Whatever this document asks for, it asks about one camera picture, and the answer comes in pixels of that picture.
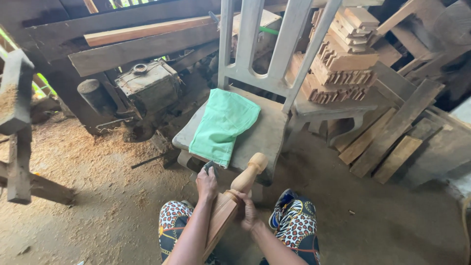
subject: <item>chair backrest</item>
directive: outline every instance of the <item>chair backrest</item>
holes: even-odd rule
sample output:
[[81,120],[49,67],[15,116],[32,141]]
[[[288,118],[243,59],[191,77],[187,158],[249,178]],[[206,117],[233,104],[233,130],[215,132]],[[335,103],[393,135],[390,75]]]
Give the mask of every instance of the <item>chair backrest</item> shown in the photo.
[[221,3],[221,37],[219,42],[219,76],[218,87],[227,89],[228,78],[270,91],[286,97],[283,112],[288,113],[306,74],[317,54],[322,40],[332,23],[342,0],[329,0],[316,28],[314,37],[309,43],[306,56],[298,74],[289,84],[286,70],[290,64],[294,49],[311,9],[313,0],[288,0],[286,11],[276,41],[268,73],[260,75],[252,68],[253,55],[258,39],[260,20],[264,0],[242,0],[241,21],[237,38],[235,63],[229,64],[232,45],[232,22],[234,17],[234,0],[222,0]]

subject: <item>green rag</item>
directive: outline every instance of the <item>green rag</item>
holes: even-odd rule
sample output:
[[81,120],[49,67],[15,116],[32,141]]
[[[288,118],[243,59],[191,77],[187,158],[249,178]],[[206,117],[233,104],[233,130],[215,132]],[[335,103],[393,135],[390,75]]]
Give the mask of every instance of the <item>green rag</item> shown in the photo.
[[213,89],[189,151],[227,168],[236,137],[257,120],[260,106],[233,92]]

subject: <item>hand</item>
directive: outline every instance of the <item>hand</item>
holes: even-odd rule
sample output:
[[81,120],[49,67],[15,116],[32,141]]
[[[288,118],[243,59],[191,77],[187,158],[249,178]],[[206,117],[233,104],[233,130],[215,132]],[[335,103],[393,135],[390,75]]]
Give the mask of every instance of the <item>hand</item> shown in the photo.
[[208,172],[209,175],[206,174],[204,167],[201,169],[196,178],[196,187],[198,189],[198,200],[207,199],[212,202],[218,194],[218,182],[216,181],[216,175],[214,175],[214,167],[210,167]]
[[249,199],[247,194],[237,191],[236,195],[245,203],[245,216],[240,225],[244,230],[250,232],[255,225],[261,223],[261,220],[257,217],[257,209],[255,209],[253,201]]

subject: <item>cylinder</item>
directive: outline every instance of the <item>cylinder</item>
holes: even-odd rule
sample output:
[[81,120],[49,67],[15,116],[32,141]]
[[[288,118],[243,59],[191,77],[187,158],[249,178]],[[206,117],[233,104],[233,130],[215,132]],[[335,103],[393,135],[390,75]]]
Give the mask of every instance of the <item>cylinder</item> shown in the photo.
[[77,91],[93,110],[101,116],[114,116],[118,110],[116,102],[97,79],[83,81],[77,87]]

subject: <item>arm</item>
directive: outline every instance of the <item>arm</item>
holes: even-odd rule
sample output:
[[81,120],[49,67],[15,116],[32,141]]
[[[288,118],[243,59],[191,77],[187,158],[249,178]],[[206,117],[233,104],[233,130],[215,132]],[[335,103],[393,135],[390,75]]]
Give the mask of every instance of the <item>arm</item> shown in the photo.
[[167,265],[204,263],[203,254],[208,236],[209,218],[218,186],[213,167],[209,169],[209,175],[206,174],[204,168],[201,169],[196,179],[196,186],[198,203],[171,255],[165,260]]
[[245,217],[241,223],[244,230],[250,232],[268,263],[271,265],[307,265],[307,263],[285,246],[257,217],[257,210],[247,194],[238,192],[237,196],[245,202]]

